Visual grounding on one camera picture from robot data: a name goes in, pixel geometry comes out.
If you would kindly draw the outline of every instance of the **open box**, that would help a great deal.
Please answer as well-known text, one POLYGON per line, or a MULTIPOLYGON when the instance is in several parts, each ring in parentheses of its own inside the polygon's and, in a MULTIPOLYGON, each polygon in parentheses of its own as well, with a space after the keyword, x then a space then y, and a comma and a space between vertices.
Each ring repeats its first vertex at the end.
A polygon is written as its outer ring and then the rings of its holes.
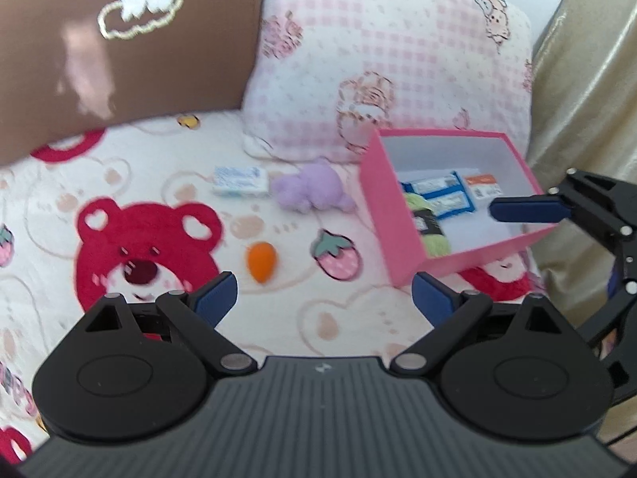
POLYGON ((488 200, 472 213, 442 220, 451 254, 429 258, 414 227, 399 181, 449 174, 492 174, 503 195, 542 194, 537 180, 503 133, 464 130, 382 129, 372 137, 361 161, 360 180, 391 283, 411 283, 418 271, 445 276, 481 266, 525 249, 552 225, 500 223, 488 200))

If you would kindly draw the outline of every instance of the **pink checkered pillow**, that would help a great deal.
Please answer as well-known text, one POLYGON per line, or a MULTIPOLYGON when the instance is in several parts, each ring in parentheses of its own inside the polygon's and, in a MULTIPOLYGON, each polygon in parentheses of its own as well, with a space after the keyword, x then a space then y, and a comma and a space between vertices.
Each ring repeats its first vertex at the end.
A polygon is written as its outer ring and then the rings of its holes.
POLYGON ((526 152, 531 30, 504 0, 264 0, 254 157, 358 160, 375 127, 507 133, 526 152))

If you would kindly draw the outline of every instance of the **black yarn label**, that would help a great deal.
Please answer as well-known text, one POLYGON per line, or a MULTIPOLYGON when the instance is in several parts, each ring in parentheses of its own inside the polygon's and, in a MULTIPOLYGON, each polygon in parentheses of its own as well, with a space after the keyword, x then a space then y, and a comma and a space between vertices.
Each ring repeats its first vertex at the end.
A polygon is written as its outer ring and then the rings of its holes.
POLYGON ((444 235, 436 216, 426 208, 412 212, 413 225, 420 235, 444 235))

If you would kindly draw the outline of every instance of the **brown pillow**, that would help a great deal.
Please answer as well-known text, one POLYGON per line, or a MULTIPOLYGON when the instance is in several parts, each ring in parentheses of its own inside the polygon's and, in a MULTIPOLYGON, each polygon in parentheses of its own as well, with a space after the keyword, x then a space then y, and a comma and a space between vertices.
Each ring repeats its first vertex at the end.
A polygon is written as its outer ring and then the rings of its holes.
POLYGON ((0 0, 0 165, 108 125, 241 106, 261 0, 0 0))

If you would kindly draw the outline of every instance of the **orange toy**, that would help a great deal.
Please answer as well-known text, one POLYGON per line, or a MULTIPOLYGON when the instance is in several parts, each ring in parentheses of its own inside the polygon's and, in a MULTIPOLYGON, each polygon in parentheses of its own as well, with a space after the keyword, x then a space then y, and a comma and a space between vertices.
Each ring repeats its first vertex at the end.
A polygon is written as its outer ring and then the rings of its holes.
POLYGON ((270 243, 256 243, 248 248, 246 265, 248 271, 259 284, 265 284, 275 272, 276 250, 270 243))

